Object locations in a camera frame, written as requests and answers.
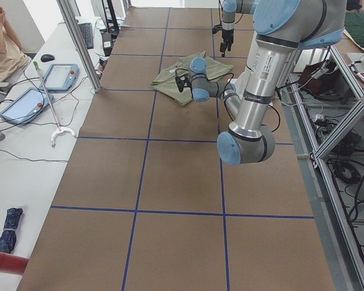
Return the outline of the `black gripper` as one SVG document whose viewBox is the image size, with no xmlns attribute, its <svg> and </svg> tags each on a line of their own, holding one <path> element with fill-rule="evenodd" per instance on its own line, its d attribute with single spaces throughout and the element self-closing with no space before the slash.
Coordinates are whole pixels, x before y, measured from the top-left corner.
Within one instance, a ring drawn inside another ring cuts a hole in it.
<svg viewBox="0 0 364 291">
<path fill-rule="evenodd" d="M 222 37 L 222 42 L 220 44 L 220 52 L 221 56 L 225 57 L 226 50 L 230 52 L 234 42 L 234 29 L 231 30 L 223 29 L 221 31 L 221 37 Z"/>
</svg>

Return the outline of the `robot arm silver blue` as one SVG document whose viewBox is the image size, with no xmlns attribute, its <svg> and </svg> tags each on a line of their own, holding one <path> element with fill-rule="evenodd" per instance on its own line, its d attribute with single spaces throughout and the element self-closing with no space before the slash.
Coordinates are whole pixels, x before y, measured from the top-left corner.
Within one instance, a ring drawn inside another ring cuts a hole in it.
<svg viewBox="0 0 364 291">
<path fill-rule="evenodd" d="M 247 68 L 248 81 L 239 96 L 233 84 L 213 82 L 206 61 L 192 60 L 187 86 L 197 102 L 222 100 L 232 117 L 228 130 L 219 134 L 217 151 L 229 165 L 262 162 L 274 152 L 275 139 L 263 124 L 285 62 L 294 50 L 316 49 L 338 43 L 343 35 L 346 1 L 224 1 L 223 41 L 220 51 L 234 41 L 235 15 L 252 14 L 257 51 Z"/>
<path fill-rule="evenodd" d="M 220 31 L 222 42 L 220 43 L 220 53 L 225 57 L 226 52 L 231 51 L 234 43 L 234 28 L 236 23 L 236 14 L 253 15 L 259 1 L 247 0 L 225 0 L 221 7 L 222 19 L 220 21 Z"/>
</svg>

